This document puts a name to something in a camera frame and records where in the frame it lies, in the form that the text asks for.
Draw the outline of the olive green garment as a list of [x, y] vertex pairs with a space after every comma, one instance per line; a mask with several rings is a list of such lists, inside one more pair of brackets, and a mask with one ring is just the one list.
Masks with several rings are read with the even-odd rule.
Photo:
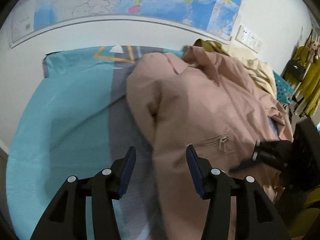
[[202, 40], [197, 39], [193, 46], [196, 47], [202, 47], [207, 52], [216, 52], [223, 55], [230, 56], [230, 53], [226, 50], [226, 47], [224, 47], [220, 42], [212, 41], [212, 40]]

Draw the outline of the colourful wall map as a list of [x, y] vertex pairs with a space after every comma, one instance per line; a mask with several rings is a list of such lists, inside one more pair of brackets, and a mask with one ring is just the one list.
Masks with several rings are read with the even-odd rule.
[[20, 0], [13, 10], [12, 41], [74, 19], [133, 15], [185, 24], [229, 40], [242, 0]]

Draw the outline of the pink jacket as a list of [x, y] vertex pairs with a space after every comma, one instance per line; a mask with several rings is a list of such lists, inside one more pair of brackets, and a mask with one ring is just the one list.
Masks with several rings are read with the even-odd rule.
[[183, 57], [145, 54], [127, 78], [127, 103], [152, 146], [169, 239], [200, 239], [209, 203], [196, 193], [186, 148], [223, 172], [251, 157], [255, 143], [292, 140], [280, 103], [258, 88], [235, 58], [201, 47]]

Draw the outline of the teal grey bed sheet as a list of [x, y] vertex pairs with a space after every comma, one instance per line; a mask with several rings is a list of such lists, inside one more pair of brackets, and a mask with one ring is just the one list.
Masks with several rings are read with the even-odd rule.
[[155, 47], [92, 47], [48, 54], [11, 143], [7, 201], [15, 233], [29, 239], [69, 176], [92, 177], [122, 158], [137, 159], [126, 194], [114, 201], [122, 239], [166, 239], [153, 177], [152, 148], [126, 101], [126, 80]]

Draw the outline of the white wall socket left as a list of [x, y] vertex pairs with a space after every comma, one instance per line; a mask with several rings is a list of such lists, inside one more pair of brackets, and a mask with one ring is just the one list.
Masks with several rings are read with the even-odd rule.
[[246, 44], [248, 38], [250, 35], [250, 30], [245, 27], [244, 25], [240, 25], [239, 29], [238, 29], [238, 33], [235, 37], [235, 40], [242, 43], [242, 44]]

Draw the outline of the cream garment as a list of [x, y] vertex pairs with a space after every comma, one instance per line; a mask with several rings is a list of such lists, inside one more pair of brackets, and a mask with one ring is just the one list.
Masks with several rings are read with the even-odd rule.
[[221, 48], [227, 55], [236, 58], [244, 65], [257, 87], [268, 92], [275, 99], [277, 98], [274, 73], [267, 62], [261, 61], [247, 48], [237, 47], [233, 44], [223, 44]]

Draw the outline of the white wall socket middle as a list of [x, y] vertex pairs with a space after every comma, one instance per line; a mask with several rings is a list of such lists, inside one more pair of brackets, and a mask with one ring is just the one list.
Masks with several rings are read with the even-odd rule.
[[250, 32], [250, 34], [249, 34], [249, 36], [248, 36], [248, 39], [247, 39], [247, 41], [246, 41], [246, 45], [247, 45], [250, 49], [254, 49], [257, 41], [258, 41], [257, 36], [256, 36], [254, 33]]

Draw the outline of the black small handbag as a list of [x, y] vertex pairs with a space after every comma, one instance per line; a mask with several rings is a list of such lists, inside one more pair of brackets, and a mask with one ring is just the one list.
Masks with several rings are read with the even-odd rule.
[[305, 69], [304, 66], [300, 64], [300, 60], [289, 60], [286, 64], [286, 73], [292, 75], [299, 82], [302, 82]]

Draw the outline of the blue perforated plastic basket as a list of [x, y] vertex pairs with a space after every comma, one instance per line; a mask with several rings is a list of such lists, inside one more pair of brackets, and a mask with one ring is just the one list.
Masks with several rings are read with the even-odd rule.
[[277, 100], [283, 104], [293, 103], [294, 90], [280, 75], [273, 72], [277, 89]]

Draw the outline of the white wall socket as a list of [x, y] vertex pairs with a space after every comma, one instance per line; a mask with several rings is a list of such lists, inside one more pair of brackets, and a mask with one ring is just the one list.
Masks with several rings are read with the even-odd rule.
[[240, 25], [239, 29], [238, 29], [238, 33], [235, 37], [235, 40], [242, 43], [242, 44], [246, 44], [248, 38], [250, 35], [250, 30], [245, 27], [244, 25]]
[[257, 41], [258, 41], [257, 36], [256, 36], [254, 33], [250, 32], [250, 34], [249, 34], [249, 36], [248, 36], [248, 39], [247, 39], [247, 41], [246, 41], [246, 45], [247, 45], [250, 49], [254, 49]]

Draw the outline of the yellow-green hanging clothes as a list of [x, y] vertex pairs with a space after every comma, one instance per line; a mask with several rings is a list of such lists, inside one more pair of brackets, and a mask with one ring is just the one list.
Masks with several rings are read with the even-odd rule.
[[299, 117], [312, 117], [319, 107], [319, 35], [310, 31], [303, 46], [296, 49], [292, 60], [300, 60], [304, 66], [303, 81], [284, 72], [284, 79], [294, 90], [294, 114]]

